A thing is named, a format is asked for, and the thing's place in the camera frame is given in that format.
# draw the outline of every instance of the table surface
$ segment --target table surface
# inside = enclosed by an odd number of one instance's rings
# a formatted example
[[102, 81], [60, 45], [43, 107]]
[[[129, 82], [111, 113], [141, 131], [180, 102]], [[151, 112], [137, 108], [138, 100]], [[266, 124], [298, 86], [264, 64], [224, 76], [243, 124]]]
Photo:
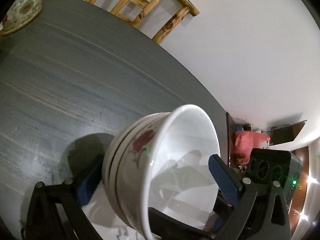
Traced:
[[37, 181], [75, 176], [145, 115], [200, 106], [227, 162], [214, 97], [150, 38], [82, 0], [43, 0], [30, 24], [3, 38], [0, 93], [0, 216], [16, 237]]

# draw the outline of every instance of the wooden chair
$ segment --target wooden chair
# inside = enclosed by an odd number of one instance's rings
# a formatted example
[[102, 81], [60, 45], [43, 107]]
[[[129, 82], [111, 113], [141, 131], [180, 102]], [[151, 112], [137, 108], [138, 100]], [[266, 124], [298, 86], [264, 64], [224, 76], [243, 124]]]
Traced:
[[[89, 3], [95, 3], [96, 0], [86, 0]], [[147, 0], [120, 0], [114, 8], [110, 11], [113, 15], [119, 17], [126, 23], [137, 27], [143, 18], [160, 2], [161, 0], [151, 0], [150, 2]], [[164, 38], [181, 22], [181, 20], [186, 16], [187, 13], [190, 13], [192, 16], [197, 16], [199, 11], [197, 8], [189, 1], [189, 0], [177, 0], [181, 3], [182, 8], [176, 12], [174, 16], [171, 17], [169, 21], [156, 33], [156, 35], [152, 38], [157, 44], [160, 44]], [[130, 19], [124, 17], [119, 12], [120, 10], [128, 3], [132, 2], [135, 5], [142, 8], [142, 11], [138, 14], [138, 16], [131, 21]]]

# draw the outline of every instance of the ceramic bowl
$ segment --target ceramic bowl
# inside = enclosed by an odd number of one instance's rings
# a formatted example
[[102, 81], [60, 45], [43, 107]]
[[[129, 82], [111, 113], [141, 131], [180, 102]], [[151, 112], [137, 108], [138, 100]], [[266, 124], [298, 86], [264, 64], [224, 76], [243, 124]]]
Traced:
[[198, 106], [181, 106], [138, 132], [116, 176], [117, 197], [133, 228], [153, 239], [148, 207], [154, 207], [202, 229], [218, 193], [208, 169], [212, 154], [220, 156], [217, 134]]
[[13, 33], [32, 21], [41, 10], [41, 3], [42, 0], [15, 0], [2, 20], [4, 35]]
[[[151, 119], [150, 122], [153, 120], [156, 120], [155, 118], [156, 115], [163, 115], [163, 113], [155, 113], [155, 114], [150, 114], [145, 117], [142, 117], [132, 125], [126, 127], [124, 130], [122, 130], [111, 142], [106, 154], [105, 158], [103, 160], [102, 164], [102, 183], [103, 187], [105, 190], [105, 193], [108, 197], [108, 200], [110, 202], [111, 207], [115, 211], [115, 213], [118, 215], [118, 217], [121, 218], [121, 220], [127, 224], [127, 226], [132, 227], [130, 223], [127, 221], [126, 217], [124, 216], [120, 205], [118, 204], [118, 200], [116, 197], [116, 192], [115, 192], [115, 177], [116, 177], [116, 170], [112, 170], [111, 172], [111, 167], [112, 165], [115, 166], [116, 168], [119, 166], [119, 161], [122, 156], [122, 154], [116, 154], [120, 144], [123, 146], [125, 143], [129, 143], [132, 139], [132, 134], [136, 134], [137, 129], [142, 129], [144, 126], [146, 126], [149, 123], [149, 119]], [[111, 180], [111, 186], [109, 185], [110, 183], [110, 174], [112, 174], [112, 180]]]

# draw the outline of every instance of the red rose pattern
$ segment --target red rose pattern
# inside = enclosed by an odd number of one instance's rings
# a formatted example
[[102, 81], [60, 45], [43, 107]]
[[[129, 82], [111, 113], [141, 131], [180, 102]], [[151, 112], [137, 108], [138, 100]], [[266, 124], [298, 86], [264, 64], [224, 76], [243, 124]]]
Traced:
[[133, 151], [139, 152], [144, 145], [151, 141], [153, 136], [155, 135], [153, 130], [145, 131], [142, 135], [140, 135], [132, 144]]
[[155, 132], [153, 130], [145, 131], [142, 135], [140, 135], [133, 143], [133, 155], [134, 155], [134, 162], [137, 165], [137, 169], [139, 169], [139, 160], [141, 154], [146, 150], [144, 146], [152, 140], [154, 137]]

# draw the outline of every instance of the blue gripper pad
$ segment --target blue gripper pad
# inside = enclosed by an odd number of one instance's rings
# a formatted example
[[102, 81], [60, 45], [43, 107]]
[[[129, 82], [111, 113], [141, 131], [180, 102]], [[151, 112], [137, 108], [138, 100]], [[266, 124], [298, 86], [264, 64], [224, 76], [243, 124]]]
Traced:
[[214, 225], [213, 225], [213, 230], [214, 231], [216, 231], [216, 232], [218, 232], [219, 231], [219, 229], [220, 229], [220, 227], [223, 225], [223, 220], [221, 219], [221, 218], [218, 218], [216, 221], [215, 221], [215, 223], [214, 223]]
[[242, 191], [240, 177], [217, 154], [210, 156], [208, 165], [209, 171], [223, 193], [225, 200], [236, 208]]
[[102, 171], [103, 156], [90, 167], [88, 171], [84, 171], [82, 176], [85, 176], [81, 184], [77, 187], [76, 198], [79, 207], [83, 207], [89, 204], [97, 186], [101, 181], [101, 171]]

